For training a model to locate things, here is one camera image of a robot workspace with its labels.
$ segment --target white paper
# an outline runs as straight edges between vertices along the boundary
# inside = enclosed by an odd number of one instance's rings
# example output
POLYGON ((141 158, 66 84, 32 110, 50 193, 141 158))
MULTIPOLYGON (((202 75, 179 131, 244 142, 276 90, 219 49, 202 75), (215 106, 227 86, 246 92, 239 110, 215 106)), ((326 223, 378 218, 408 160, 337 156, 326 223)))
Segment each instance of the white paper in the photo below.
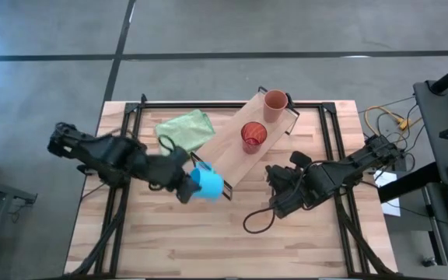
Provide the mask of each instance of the white paper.
MULTIPOLYGON (((374 174, 374 178, 378 177, 381 174, 381 171, 378 170, 374 174)), ((375 181, 376 185, 378 187, 382 187, 388 183, 391 183, 397 179, 397 174, 383 172, 383 175, 381 175, 378 180, 375 181)), ((381 208, 383 209, 383 213, 387 215, 394 215, 397 217, 401 216, 401 209, 399 208, 401 205, 399 203, 398 198, 392 199, 389 202, 385 202, 381 204, 381 208)))

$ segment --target black stripe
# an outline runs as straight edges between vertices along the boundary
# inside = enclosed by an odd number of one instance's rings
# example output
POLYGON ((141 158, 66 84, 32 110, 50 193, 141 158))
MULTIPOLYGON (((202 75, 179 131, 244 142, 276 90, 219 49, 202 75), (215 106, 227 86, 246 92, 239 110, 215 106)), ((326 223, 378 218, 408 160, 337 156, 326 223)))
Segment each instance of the black stripe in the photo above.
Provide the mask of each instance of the black stripe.
MULTIPOLYGON (((123 29, 119 47, 124 50, 127 30, 123 29)), ((57 54, 57 55, 0 55, 0 61, 157 61, 205 59, 260 59, 260 58, 346 58, 368 56, 371 58, 440 57, 448 51, 272 51, 224 53, 166 53, 166 54, 57 54)))
POLYGON ((121 55, 124 52, 125 41, 128 38, 129 27, 131 25, 131 15, 133 13, 136 0, 129 0, 128 8, 125 11, 124 23, 122 23, 121 35, 118 38, 117 50, 115 51, 115 59, 112 63, 110 75, 108 76, 107 87, 105 94, 103 95, 103 103, 105 101, 111 101, 114 94, 115 82, 117 81, 118 70, 121 67, 121 55))

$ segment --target red cup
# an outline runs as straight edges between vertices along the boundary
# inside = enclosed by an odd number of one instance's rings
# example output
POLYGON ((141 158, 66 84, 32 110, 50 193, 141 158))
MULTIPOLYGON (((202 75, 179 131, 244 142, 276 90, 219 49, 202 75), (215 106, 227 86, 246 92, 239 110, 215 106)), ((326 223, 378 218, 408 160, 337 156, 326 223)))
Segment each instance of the red cup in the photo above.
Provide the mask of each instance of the red cup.
POLYGON ((251 121, 241 128, 241 139, 243 140, 243 151, 254 154, 261 149, 262 143, 268 137, 268 131, 264 125, 251 121))
POLYGON ((288 105, 288 97, 281 90, 273 89, 264 96, 264 120, 275 122, 288 105))

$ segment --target butcher block tabletop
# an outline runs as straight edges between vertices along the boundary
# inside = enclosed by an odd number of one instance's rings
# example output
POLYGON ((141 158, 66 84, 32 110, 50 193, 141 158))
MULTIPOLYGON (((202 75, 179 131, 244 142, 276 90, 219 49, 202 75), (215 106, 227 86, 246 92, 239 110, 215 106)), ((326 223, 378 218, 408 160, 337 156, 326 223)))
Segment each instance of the butcher block tabletop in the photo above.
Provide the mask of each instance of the butcher block tabletop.
MULTIPOLYGON (((364 146, 355 101, 333 100, 338 112, 341 137, 348 155, 364 146)), ((98 135, 119 128, 126 102, 106 102, 98 135)), ((159 153, 155 126, 193 109, 143 109, 139 141, 147 153, 159 153)), ((215 131, 224 127, 236 108, 201 109, 215 131)), ((292 166, 289 157, 300 151, 313 160, 326 159, 317 109, 297 109, 298 121, 291 135, 284 134, 233 188, 233 199, 216 202, 191 199, 181 204, 174 193, 150 191, 148 183, 132 180, 121 240, 117 277, 129 278, 306 278, 346 276, 338 220, 333 198, 313 210, 299 210, 261 234, 243 230, 249 213, 268 207, 271 187, 265 182, 267 165, 292 166)), ((328 118, 331 146, 337 155, 334 132, 328 118)), ((365 180, 373 182, 369 176, 365 180)), ((100 185, 89 176, 84 194, 100 185)), ((65 265, 65 273, 76 269, 100 237, 108 196, 104 186, 79 206, 65 265)), ((362 234, 385 265, 396 271, 387 226, 375 188, 360 184, 354 188, 362 234)), ((249 219, 251 230, 264 228, 272 212, 249 219)), ((111 244, 106 249, 104 270, 109 268, 111 244)), ((357 250, 351 240, 356 268, 357 250)))

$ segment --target blue cup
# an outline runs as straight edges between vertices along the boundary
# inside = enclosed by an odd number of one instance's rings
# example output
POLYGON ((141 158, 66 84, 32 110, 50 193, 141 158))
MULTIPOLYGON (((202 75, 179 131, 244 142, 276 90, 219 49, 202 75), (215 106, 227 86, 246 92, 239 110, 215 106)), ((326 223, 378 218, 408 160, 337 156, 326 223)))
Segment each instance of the blue cup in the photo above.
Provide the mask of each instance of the blue cup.
POLYGON ((212 169, 210 163, 197 163, 190 176, 201 187, 201 190, 193 194, 194 198, 206 198, 212 201, 220 198, 224 188, 224 180, 212 169))

